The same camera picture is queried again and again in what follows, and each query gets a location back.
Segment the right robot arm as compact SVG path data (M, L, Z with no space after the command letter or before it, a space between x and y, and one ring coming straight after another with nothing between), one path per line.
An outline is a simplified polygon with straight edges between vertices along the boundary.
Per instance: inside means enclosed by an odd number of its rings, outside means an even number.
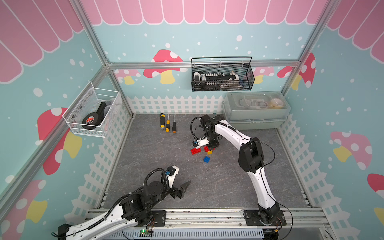
M287 224L280 203L273 196L265 175L263 142L236 130L219 115L193 118L190 131L194 137L195 149L206 147L213 150L220 146L219 139L221 138L235 146L239 151L239 166L249 175L257 194L259 211L256 213L256 218L261 225L265 226L276 224L278 227L282 227Z

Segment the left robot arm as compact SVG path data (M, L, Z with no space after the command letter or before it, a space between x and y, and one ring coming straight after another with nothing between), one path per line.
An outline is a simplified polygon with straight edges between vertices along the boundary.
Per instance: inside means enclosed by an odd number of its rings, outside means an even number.
M153 213L152 208L167 196L182 199L191 181L174 187L179 168L152 170L141 187L120 197L107 212L78 225L63 224L51 235L57 240L101 240L129 227L154 227L164 219Z

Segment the orange black screwdriver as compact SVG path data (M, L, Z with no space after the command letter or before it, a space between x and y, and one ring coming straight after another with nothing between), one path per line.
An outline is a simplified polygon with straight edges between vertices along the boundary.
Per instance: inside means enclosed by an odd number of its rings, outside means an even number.
M174 115L174 121L173 121L172 131L173 131L173 133L176 133L176 132L177 132L176 115Z

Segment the small yellow screwdriver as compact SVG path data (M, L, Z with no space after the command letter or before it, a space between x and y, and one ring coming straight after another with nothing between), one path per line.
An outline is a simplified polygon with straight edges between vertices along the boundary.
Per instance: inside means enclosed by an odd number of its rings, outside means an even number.
M166 132L170 132L170 115L168 115L167 122L166 122Z

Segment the thick yellow black screwdriver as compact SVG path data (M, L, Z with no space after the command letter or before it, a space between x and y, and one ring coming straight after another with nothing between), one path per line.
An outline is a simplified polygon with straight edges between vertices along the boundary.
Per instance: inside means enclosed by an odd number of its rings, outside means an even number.
M160 127L161 127L161 130L165 129L165 125L166 125L165 114L164 113L160 113Z

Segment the white items in basket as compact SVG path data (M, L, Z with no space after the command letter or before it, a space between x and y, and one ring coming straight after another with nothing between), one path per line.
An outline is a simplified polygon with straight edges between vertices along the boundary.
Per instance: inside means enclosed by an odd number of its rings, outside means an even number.
M234 71L229 74L194 72L192 84L197 88L231 89L240 86L240 77Z

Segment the green plastic storage box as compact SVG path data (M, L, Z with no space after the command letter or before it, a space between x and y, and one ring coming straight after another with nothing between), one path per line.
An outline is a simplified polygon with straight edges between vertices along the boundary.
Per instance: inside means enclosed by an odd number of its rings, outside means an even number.
M276 129L288 119L291 106L280 92L228 93L226 121L237 130Z

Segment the black tape roll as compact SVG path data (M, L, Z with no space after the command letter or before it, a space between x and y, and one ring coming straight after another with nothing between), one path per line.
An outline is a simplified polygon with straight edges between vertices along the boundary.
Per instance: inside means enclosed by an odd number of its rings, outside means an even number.
M106 102L101 102L97 111L88 114L82 121L82 127L86 130L94 130L100 126L105 118L105 108L107 107Z

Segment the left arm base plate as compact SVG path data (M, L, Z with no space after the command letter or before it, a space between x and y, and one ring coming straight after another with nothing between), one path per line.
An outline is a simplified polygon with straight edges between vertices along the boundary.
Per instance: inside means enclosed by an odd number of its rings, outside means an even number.
M164 227L167 212L164 210L144 212L143 215L135 219L138 226Z

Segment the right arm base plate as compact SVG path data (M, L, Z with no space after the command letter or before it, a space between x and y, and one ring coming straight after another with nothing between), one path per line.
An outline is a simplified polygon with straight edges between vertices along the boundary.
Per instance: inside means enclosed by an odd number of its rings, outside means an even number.
M260 210L244 210L243 216L247 226L282 227L287 225L283 211L272 215Z

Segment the clear wall bin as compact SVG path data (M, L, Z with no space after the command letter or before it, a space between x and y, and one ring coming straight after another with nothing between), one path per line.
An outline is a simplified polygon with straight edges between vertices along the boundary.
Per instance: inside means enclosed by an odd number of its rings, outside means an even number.
M106 102L105 118L101 125L94 130L86 130L82 127L83 119L90 113L96 112L100 103ZM80 94L71 106L64 112L63 118L75 135L104 138L117 117L122 106L120 92L96 88L89 82L85 92Z

